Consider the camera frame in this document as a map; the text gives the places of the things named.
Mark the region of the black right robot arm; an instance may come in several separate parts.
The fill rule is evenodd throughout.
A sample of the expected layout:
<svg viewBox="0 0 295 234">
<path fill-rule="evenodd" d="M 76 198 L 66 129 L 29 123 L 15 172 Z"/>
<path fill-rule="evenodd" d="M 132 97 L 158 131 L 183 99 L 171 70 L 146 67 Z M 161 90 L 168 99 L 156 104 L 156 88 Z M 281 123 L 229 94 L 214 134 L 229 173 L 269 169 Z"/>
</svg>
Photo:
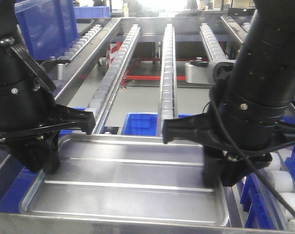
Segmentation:
<svg viewBox="0 0 295 234">
<path fill-rule="evenodd" d="M 206 187 L 233 186 L 251 173 L 238 150 L 261 169 L 271 152 L 295 145 L 295 125 L 281 121 L 295 96 L 295 0 L 255 5 L 231 74 L 210 89 L 207 112 L 164 121 L 164 143 L 203 146 Z"/>
</svg>

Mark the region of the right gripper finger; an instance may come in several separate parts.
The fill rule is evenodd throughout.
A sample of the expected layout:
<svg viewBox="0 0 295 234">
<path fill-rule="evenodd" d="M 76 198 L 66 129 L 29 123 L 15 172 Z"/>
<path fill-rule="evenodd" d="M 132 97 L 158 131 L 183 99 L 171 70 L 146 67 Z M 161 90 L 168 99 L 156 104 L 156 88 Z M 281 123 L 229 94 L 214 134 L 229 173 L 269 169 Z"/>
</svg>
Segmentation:
<svg viewBox="0 0 295 234">
<path fill-rule="evenodd" d="M 226 160 L 223 151 L 211 147 L 204 147 L 203 154 L 203 183 L 206 187 L 214 187 L 225 169 Z"/>
<path fill-rule="evenodd" d="M 162 135 L 164 144 L 174 139 L 184 139 L 204 146 L 218 148 L 218 138 L 213 132 L 212 121 L 208 114 L 165 119 Z"/>
</svg>

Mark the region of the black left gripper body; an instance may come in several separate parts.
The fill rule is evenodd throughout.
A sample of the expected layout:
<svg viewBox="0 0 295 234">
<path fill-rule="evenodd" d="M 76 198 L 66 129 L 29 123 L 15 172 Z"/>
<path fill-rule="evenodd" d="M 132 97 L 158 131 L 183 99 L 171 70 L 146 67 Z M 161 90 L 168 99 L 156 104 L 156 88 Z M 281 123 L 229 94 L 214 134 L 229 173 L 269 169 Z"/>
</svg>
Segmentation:
<svg viewBox="0 0 295 234">
<path fill-rule="evenodd" d="M 0 129 L 0 147 L 13 155 L 19 153 L 19 147 L 24 147 L 28 155 L 35 149 L 43 150 L 45 155 L 57 154 L 58 136 L 63 129 L 72 129 L 72 108 L 56 105 L 36 127 Z"/>
</svg>

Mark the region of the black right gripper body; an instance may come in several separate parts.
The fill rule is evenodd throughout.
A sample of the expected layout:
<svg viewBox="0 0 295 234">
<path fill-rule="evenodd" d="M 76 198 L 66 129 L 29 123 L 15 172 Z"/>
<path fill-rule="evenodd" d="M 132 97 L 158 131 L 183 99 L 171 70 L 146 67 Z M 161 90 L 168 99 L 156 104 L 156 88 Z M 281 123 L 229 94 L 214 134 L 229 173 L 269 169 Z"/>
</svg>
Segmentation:
<svg viewBox="0 0 295 234">
<path fill-rule="evenodd" d="M 223 151 L 226 166 L 218 181 L 226 187 L 233 186 L 252 172 L 268 167 L 273 161 L 271 152 L 295 145 L 295 124 L 283 121 L 273 131 L 268 146 L 255 151 L 240 148 L 223 124 L 220 125 L 220 131 L 225 141 L 222 142 L 222 149 L 218 150 Z"/>
</svg>

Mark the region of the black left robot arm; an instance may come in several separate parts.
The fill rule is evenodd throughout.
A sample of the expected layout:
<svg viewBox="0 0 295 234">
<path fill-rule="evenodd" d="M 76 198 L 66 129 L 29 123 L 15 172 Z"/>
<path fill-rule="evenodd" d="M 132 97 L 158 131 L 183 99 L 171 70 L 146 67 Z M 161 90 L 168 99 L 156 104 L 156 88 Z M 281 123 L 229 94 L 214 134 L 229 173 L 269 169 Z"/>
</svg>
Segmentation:
<svg viewBox="0 0 295 234">
<path fill-rule="evenodd" d="M 63 129 L 91 134 L 92 112 L 56 104 L 55 84 L 26 49 L 13 0 L 0 0 L 0 148 L 31 172 L 54 174 L 60 166 Z"/>
</svg>

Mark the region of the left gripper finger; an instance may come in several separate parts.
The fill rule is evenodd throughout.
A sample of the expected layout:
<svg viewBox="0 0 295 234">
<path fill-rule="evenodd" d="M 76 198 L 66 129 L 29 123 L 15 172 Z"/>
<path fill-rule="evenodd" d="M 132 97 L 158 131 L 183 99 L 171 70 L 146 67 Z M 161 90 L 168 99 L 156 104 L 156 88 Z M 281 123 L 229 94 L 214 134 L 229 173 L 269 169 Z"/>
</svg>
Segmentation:
<svg viewBox="0 0 295 234">
<path fill-rule="evenodd" d="M 82 111 L 67 106 L 57 104 L 56 111 L 56 131 L 61 130 L 81 130 L 90 135 L 95 126 L 93 112 Z"/>
<path fill-rule="evenodd" d="M 10 154 L 18 159 L 31 172 L 43 170 L 54 174 L 60 166 L 58 155 L 59 131 L 25 139 L 15 139 L 8 143 Z"/>
</svg>

